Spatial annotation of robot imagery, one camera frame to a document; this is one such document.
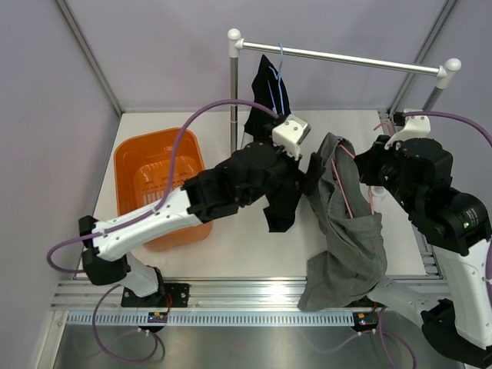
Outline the black shorts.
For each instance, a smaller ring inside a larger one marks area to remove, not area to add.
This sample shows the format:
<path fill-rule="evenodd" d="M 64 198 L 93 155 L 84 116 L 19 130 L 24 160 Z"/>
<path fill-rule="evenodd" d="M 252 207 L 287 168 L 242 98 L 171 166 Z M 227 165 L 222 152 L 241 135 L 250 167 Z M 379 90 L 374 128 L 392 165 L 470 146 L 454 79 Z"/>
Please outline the black shorts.
<path fill-rule="evenodd" d="M 272 110 L 279 116 L 291 113 L 287 90 L 282 81 L 278 81 L 278 70 L 266 55 L 262 55 L 258 72 L 251 84 L 254 102 Z M 254 141 L 271 142 L 271 130 L 278 121 L 257 108 L 250 110 L 244 125 L 244 132 Z M 268 206 L 264 209 L 269 231 L 286 232 L 295 222 L 295 212 L 301 197 L 303 175 L 298 170 L 299 163 L 288 156 L 281 157 L 281 168 L 286 172 L 274 180 L 275 189 L 266 194 Z"/>

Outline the grey shorts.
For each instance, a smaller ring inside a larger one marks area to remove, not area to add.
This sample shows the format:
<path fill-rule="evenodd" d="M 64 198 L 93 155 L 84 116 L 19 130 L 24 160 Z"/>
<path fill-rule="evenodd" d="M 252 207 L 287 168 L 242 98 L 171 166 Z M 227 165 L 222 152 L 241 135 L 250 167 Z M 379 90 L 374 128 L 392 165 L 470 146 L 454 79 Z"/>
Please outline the grey shorts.
<path fill-rule="evenodd" d="M 366 296 L 387 270 L 382 216 L 362 195 L 353 145 L 328 133 L 317 153 L 325 172 L 307 199 L 325 247 L 307 261 L 302 311 L 346 307 Z"/>

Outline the blue wire hanger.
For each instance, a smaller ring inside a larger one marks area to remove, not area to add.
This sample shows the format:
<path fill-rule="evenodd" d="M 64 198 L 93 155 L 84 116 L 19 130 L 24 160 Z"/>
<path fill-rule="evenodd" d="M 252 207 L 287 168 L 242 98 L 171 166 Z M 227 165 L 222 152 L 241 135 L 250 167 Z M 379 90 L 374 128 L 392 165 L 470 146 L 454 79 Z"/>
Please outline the blue wire hanger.
<path fill-rule="evenodd" d="M 270 81 L 268 81 L 268 91 L 270 93 L 270 98 L 271 98 L 271 103 L 272 103 L 272 110 L 273 112 L 277 113 L 278 115 L 284 115 L 288 116 L 290 112 L 288 111 L 288 106 L 285 98 L 287 95 L 284 94 L 284 85 L 283 85 L 283 80 L 282 80 L 282 67 L 283 67 L 283 60 L 284 60 L 284 48 L 283 45 L 278 42 L 278 47 L 280 50 L 280 62 L 278 65 L 278 68 L 275 69 L 274 67 L 269 67 L 271 70 L 271 73 L 277 83 L 277 88 L 278 88 L 278 96 L 274 96 L 273 88 L 271 87 Z"/>

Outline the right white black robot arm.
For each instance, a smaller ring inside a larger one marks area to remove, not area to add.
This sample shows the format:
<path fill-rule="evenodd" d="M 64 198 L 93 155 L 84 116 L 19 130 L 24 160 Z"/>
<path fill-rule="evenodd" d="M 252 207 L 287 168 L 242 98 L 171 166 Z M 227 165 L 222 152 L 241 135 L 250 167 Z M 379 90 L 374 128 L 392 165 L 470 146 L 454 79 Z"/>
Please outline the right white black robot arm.
<path fill-rule="evenodd" d="M 491 366 L 491 223 L 484 204 L 451 186 L 453 156 L 429 138 L 380 135 L 354 159 L 360 181 L 385 188 L 434 249 L 450 298 L 429 298 L 382 278 L 348 286 L 355 304 L 383 304 L 417 325 L 439 354 L 474 368 Z"/>

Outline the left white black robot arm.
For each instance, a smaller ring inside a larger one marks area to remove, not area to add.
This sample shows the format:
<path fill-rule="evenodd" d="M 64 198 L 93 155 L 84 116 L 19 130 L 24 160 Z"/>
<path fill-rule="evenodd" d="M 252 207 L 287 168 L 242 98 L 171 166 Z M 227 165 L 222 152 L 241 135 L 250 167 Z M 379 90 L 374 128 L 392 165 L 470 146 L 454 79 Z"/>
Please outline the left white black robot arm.
<path fill-rule="evenodd" d="M 93 285 L 120 284 L 148 306 L 159 305 L 165 297 L 161 272 L 134 259 L 131 251 L 173 231 L 237 214 L 262 197 L 268 200 L 263 210 L 268 230 L 286 232 L 294 224 L 300 197 L 314 190 L 324 172 L 319 154 L 311 155 L 306 172 L 299 161 L 282 146 L 254 142 L 159 201 L 111 221 L 81 218 L 83 271 Z"/>

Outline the silver white clothes rack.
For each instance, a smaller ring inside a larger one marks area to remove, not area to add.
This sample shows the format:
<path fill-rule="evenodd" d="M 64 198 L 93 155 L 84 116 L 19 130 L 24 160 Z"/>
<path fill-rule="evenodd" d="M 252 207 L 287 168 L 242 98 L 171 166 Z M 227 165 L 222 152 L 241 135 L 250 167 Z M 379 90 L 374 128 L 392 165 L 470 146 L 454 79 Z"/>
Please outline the silver white clothes rack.
<path fill-rule="evenodd" d="M 407 77 L 397 96 L 389 107 L 389 112 L 393 113 L 401 105 L 402 99 L 406 92 L 409 91 L 411 82 L 414 80 L 414 75 L 429 75 L 435 77 L 435 85 L 424 103 L 424 110 L 431 110 L 442 92 L 449 86 L 454 76 L 461 70 L 462 62 L 457 58 L 448 59 L 443 65 L 437 67 L 408 64 L 396 61 L 383 61 L 373 58 L 363 58 L 350 55 L 340 55 L 329 52 L 317 52 L 304 50 L 299 48 L 289 48 L 284 46 L 268 45 L 263 43 L 248 42 L 242 37 L 241 32 L 232 28 L 228 31 L 228 57 L 230 61 L 230 98 L 235 100 L 238 98 L 238 66 L 240 52 L 243 50 L 251 50 L 255 52 L 275 53 L 281 56 L 294 56 L 299 58 L 309 58 L 314 60 L 322 60 L 326 62 L 337 62 L 349 65 L 360 65 L 370 68 L 379 68 L 391 71 L 402 71 L 407 73 Z"/>

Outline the orange plastic basket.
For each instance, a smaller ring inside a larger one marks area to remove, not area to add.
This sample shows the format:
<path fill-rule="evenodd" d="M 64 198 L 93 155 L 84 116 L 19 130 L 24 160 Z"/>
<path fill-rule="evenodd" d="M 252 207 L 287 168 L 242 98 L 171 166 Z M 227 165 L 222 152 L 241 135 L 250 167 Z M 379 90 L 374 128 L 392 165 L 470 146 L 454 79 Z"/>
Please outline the orange plastic basket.
<path fill-rule="evenodd" d="M 123 215 L 161 199 L 168 183 L 177 128 L 130 138 L 114 153 L 118 214 Z M 205 169 L 196 136 L 187 130 L 178 146 L 172 188 Z"/>

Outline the aluminium mounting rail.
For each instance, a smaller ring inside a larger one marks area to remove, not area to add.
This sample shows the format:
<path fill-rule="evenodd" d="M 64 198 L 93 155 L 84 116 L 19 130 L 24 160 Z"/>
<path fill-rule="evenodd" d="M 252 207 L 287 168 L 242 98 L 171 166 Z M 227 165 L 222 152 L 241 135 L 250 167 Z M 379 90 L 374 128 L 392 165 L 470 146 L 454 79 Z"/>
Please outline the aluminium mounting rail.
<path fill-rule="evenodd" d="M 171 279 L 171 283 L 188 284 L 189 311 L 293 311 L 304 291 L 304 278 L 234 278 Z M 95 286 L 87 278 L 60 281 L 50 308 L 90 310 L 105 292 L 102 307 L 119 309 L 123 288 L 110 291 L 109 286 Z"/>

